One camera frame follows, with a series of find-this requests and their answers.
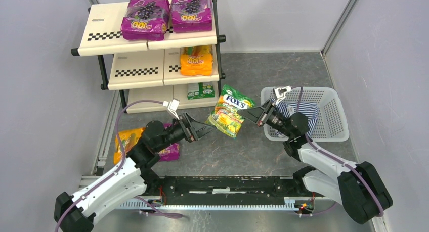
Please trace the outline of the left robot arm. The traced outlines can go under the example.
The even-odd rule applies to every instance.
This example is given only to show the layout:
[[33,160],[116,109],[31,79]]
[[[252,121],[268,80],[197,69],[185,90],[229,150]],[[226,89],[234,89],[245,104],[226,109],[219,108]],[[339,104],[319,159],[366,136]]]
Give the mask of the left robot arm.
[[95,182],[73,193],[61,193],[55,202],[55,231],[92,231],[113,209],[128,199],[157,187],[159,176],[152,167],[160,160],[159,152],[182,140],[195,142],[215,130],[188,113],[178,116],[171,126],[149,122],[137,143],[122,160]]

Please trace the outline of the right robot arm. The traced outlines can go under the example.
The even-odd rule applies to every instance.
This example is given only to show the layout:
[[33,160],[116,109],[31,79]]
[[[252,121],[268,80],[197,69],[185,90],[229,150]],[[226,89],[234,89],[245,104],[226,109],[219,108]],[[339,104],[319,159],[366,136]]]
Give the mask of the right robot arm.
[[393,206],[393,198],[376,168],[369,162],[341,158],[316,144],[307,135],[308,118],[295,111],[286,117],[272,101],[239,110],[238,114],[258,126],[267,125],[287,136],[285,152],[307,167],[294,174],[297,183],[342,205],[358,224],[382,217]]

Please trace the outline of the green Fox's spring tea bag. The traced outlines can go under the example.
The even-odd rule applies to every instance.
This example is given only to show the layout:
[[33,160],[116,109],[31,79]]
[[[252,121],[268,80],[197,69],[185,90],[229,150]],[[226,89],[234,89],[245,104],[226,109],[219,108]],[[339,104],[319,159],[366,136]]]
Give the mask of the green Fox's spring tea bag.
[[206,123],[215,126],[227,136],[236,138],[244,122],[238,111],[254,106],[253,99],[225,84]]

